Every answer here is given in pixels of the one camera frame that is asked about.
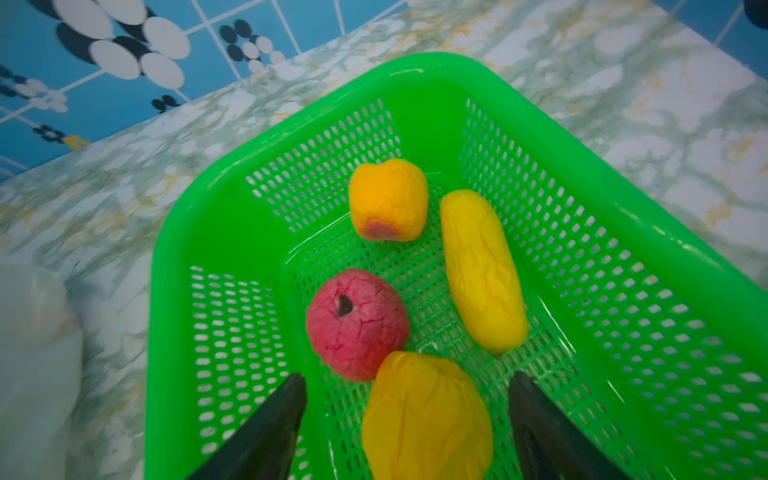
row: wall tile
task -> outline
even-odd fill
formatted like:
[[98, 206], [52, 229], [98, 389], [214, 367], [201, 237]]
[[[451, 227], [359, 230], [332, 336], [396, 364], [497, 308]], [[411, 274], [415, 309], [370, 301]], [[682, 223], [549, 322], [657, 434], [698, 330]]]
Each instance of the wall tile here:
[[278, 0], [301, 51], [327, 43], [341, 35], [333, 0]]
[[680, 0], [654, 0], [654, 3], [668, 12], [672, 10], [679, 1]]
[[362, 27], [378, 14], [398, 3], [397, 0], [339, 0], [346, 32], [350, 33]]
[[720, 48], [756, 74], [768, 78], [768, 30], [752, 25], [744, 13], [720, 43]]
[[714, 41], [742, 1], [690, 0], [677, 13], [677, 19], [707, 40]]
[[[333, 0], [63, 5], [0, 0], [0, 181], [341, 35]], [[347, 32], [407, 8], [339, 5]]]
[[[57, 141], [43, 141], [41, 135], [32, 131], [33, 128], [17, 120], [0, 124], [0, 155], [28, 167], [37, 167], [71, 151], [67, 145]], [[59, 136], [52, 131], [48, 138]]]
[[180, 90], [187, 97], [201, 97], [237, 80], [207, 28], [190, 34], [188, 38], [190, 54], [177, 60], [186, 77]]
[[[653, 0], [667, 11], [680, 0]], [[763, 78], [768, 78], [768, 31], [753, 25], [743, 13], [743, 0], [687, 0], [676, 18]], [[732, 22], [734, 15], [740, 15]]]
[[243, 78], [297, 53], [270, 2], [243, 10], [213, 27]]

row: red apple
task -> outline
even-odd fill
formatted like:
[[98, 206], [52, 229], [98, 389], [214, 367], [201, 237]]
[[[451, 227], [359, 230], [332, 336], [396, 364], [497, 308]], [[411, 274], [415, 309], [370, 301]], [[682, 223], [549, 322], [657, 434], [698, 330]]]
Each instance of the red apple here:
[[365, 270], [344, 270], [320, 287], [306, 314], [312, 349], [350, 382], [369, 382], [387, 355], [408, 342], [402, 299]]

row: toy mango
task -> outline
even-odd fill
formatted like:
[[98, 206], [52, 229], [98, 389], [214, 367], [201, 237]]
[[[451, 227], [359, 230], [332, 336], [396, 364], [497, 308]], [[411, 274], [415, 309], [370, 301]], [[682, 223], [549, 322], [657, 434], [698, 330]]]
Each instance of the toy mango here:
[[454, 362], [392, 352], [371, 389], [362, 448], [375, 480], [479, 480], [493, 459], [491, 416]]
[[362, 164], [349, 181], [352, 224], [367, 240], [416, 240], [427, 221], [428, 202], [424, 173], [399, 158]]
[[457, 190], [442, 198], [440, 220], [448, 284], [467, 332], [493, 353], [519, 347], [528, 336], [528, 319], [493, 207], [472, 190]]

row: plastic fruit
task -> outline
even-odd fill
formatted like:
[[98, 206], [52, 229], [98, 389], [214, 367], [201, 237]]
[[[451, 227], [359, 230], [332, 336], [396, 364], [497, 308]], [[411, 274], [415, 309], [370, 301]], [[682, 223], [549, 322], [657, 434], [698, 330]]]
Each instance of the plastic fruit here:
[[454, 362], [394, 352], [373, 383], [362, 448], [375, 480], [476, 480], [493, 459], [491, 416]]
[[440, 203], [442, 241], [451, 296], [467, 332], [494, 353], [528, 336], [518, 271], [493, 207], [472, 190]]
[[369, 382], [382, 361], [408, 342], [406, 306], [386, 281], [344, 270], [325, 282], [306, 313], [312, 349], [350, 382]]
[[424, 230], [428, 202], [423, 172], [399, 158], [362, 164], [349, 181], [352, 224], [367, 240], [415, 240]]

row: marble countertop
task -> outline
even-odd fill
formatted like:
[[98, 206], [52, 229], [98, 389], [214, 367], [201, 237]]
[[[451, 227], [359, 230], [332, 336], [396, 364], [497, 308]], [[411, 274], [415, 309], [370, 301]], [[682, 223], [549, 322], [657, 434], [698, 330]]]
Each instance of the marble countertop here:
[[369, 69], [482, 61], [768, 287], [768, 83], [648, 0], [450, 0], [368, 25], [0, 184], [0, 254], [58, 271], [85, 330], [68, 478], [143, 477], [163, 221], [224, 154]]

